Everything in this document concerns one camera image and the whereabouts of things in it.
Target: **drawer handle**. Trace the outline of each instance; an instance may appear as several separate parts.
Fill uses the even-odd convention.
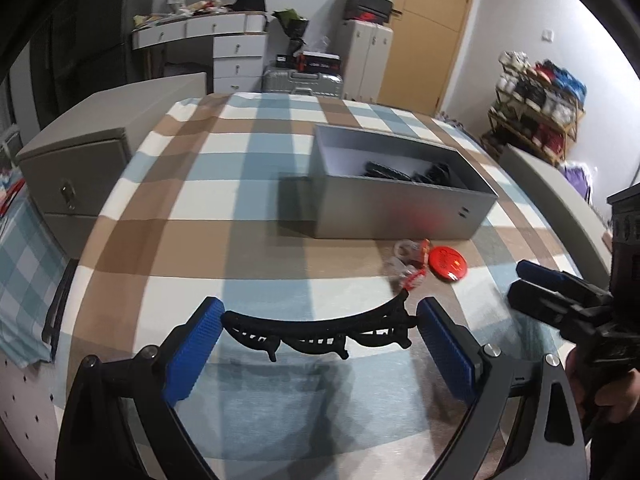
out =
[[[73,211],[76,208],[76,190],[70,182],[63,182],[60,186],[60,193],[65,200],[66,208]]]

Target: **wall socket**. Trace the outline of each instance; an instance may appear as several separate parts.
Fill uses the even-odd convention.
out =
[[[549,43],[554,42],[554,32],[550,28],[546,28],[542,31],[542,41],[548,41]]]

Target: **checkered tablecloth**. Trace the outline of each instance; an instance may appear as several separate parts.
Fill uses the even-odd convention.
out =
[[[47,310],[67,264],[24,186],[0,222],[0,349],[18,368],[49,361]]]
[[[447,242],[466,258],[466,278],[450,285],[428,276],[408,311],[435,296],[481,343],[536,358],[555,349],[551,332],[512,316],[503,298],[520,259],[569,271],[572,263],[545,219],[475,142],[439,121],[377,105],[211,95],[173,106],[98,218],[63,321],[67,387],[84,355],[121,358],[160,344],[206,296],[230,310],[287,320],[348,316],[392,297],[382,268],[393,241],[303,235],[308,206],[289,187],[295,179],[282,177],[306,175],[316,123],[459,150],[498,201],[473,239]],[[465,409],[411,332],[408,350],[348,340],[351,357],[342,361],[281,346],[276,364],[223,333],[177,412],[222,479],[422,478]],[[135,438],[145,446],[141,431]],[[501,445],[496,439],[493,450]]]

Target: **door frame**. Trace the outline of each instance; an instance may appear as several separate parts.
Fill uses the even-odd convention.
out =
[[[471,12],[471,7],[473,5],[474,0],[467,0],[465,13],[462,18],[462,27],[460,28],[460,33],[458,35],[458,40],[456,41],[456,46],[453,49],[453,56],[451,58],[451,63],[449,65],[449,70],[447,70],[447,77],[444,79],[444,83],[442,84],[442,88],[440,88],[440,93],[438,94],[438,101],[436,102],[436,109],[434,115],[437,114],[442,109],[442,102],[444,101],[444,96],[449,89],[449,84],[451,83],[451,76],[453,75],[453,69],[458,63],[458,59],[460,58],[460,47],[462,46],[462,40],[466,35],[466,26],[468,25],[469,14]]]

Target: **red badge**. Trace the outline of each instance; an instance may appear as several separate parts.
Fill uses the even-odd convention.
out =
[[[466,276],[466,261],[451,247],[434,247],[429,253],[429,266],[439,277],[456,282]]]

